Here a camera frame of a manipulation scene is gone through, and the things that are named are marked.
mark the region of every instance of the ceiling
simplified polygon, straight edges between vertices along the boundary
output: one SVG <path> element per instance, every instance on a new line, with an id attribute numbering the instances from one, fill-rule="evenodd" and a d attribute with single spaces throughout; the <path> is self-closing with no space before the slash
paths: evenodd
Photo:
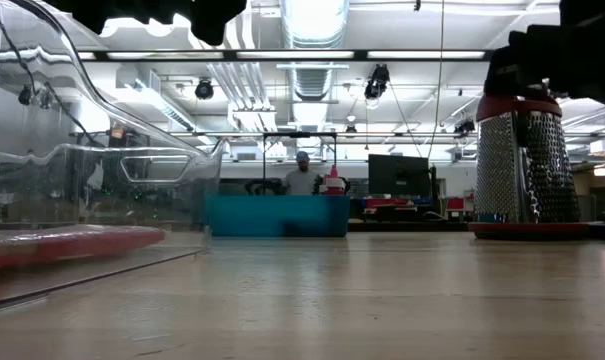
<path id="1" fill-rule="evenodd" d="M 344 33 L 344 49 L 363 50 L 491 50 L 506 45 L 512 30 L 526 30 L 529 24 L 557 24 L 559 0 L 447 0 L 442 11 L 439 0 L 422 0 L 420 11 L 414 11 L 413 1 L 353 0 L 350 2 L 348 20 Z M 277 0 L 254 0 L 251 3 L 251 36 L 258 49 L 282 49 L 282 18 Z M 49 6 L 50 11 L 61 20 L 74 45 L 81 54 L 88 54 L 85 67 L 98 89 L 118 106 L 140 116 L 143 120 L 167 131 L 180 132 L 183 128 L 167 118 L 153 106 L 135 98 L 122 85 L 123 74 L 133 73 L 147 81 L 151 71 L 161 80 L 163 97 L 189 118 L 201 132 L 237 131 L 228 121 L 229 99 L 213 79 L 214 96 L 209 100 L 197 100 L 195 86 L 201 78 L 213 75 L 205 62 L 171 61 L 169 58 L 148 59 L 139 62 L 119 63 L 113 59 L 96 60 L 93 52 L 133 52 L 158 50 L 201 50 L 202 44 L 189 33 L 185 19 L 177 17 L 172 25 L 143 25 L 134 20 L 109 21 L 102 34 L 93 34 L 75 22 L 69 14 L 61 13 Z M 233 31 L 227 27 L 227 40 L 218 49 L 244 48 L 240 31 L 248 20 L 239 15 L 238 37 L 229 36 Z M 24 39 L 25 46 L 37 43 L 38 31 L 27 22 L 11 29 Z M 260 73 L 271 105 L 275 111 L 275 122 L 282 130 L 292 130 L 296 120 L 292 111 L 292 93 L 287 70 L 277 68 L 280 62 L 260 63 Z M 476 61 L 394 61 L 387 63 L 391 86 L 382 95 L 379 105 L 367 109 L 363 100 L 363 84 L 369 78 L 376 62 L 336 60 L 344 69 L 335 70 L 332 79 L 330 102 L 326 120 L 318 131 L 345 130 L 351 124 L 347 116 L 354 115 L 358 132 L 406 132 L 431 134 L 451 133 L 456 123 L 474 118 L 477 101 L 482 95 L 482 85 L 488 62 Z M 565 99 L 561 103 L 564 112 L 565 131 L 591 133 L 605 129 L 605 106 L 589 99 Z M 201 138 L 184 138 L 193 145 L 202 145 Z M 390 144 L 406 144 L 400 148 L 405 155 L 418 152 L 429 145 L 414 146 L 410 138 L 344 138 L 342 143 L 389 144 L 378 150 L 388 151 Z M 588 139 L 571 137 L 568 147 L 572 151 L 585 149 Z M 472 140 L 455 140 L 452 137 L 440 140 L 433 146 L 432 157 L 449 158 L 450 150 L 462 143 L 473 149 Z M 292 148 L 295 141 L 284 142 Z"/>

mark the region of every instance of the person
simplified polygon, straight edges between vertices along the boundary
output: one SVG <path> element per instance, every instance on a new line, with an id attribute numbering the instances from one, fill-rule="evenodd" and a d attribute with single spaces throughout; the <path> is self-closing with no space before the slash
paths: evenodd
<path id="1" fill-rule="evenodd" d="M 295 160 L 298 168 L 291 171 L 284 178 L 287 195 L 313 195 L 313 186 L 317 174 L 309 169 L 309 154 L 300 151 Z"/>

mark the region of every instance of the computer monitor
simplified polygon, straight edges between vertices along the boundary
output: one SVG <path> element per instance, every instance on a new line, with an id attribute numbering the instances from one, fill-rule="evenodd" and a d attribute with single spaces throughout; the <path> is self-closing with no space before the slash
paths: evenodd
<path id="1" fill-rule="evenodd" d="M 369 194 L 430 197 L 429 159 L 369 155 Z"/>

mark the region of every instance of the blue bin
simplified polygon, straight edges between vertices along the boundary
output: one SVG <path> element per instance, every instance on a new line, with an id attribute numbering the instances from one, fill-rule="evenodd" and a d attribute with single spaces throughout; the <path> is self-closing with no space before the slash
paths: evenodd
<path id="1" fill-rule="evenodd" d="M 216 237 L 344 237 L 347 196 L 211 196 L 206 224 Z"/>

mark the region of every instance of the red base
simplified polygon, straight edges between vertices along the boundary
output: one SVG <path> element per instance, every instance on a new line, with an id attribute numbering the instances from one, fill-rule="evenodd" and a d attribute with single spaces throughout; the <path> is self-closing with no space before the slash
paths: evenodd
<path id="1" fill-rule="evenodd" d="M 480 239 L 508 240 L 579 240 L 589 233 L 588 223 L 556 223 L 556 224 L 494 224 L 469 223 L 469 231 L 473 231 Z"/>
<path id="2" fill-rule="evenodd" d="M 141 226 L 75 225 L 0 231 L 0 268 L 124 253 L 163 239 L 162 230 Z"/>

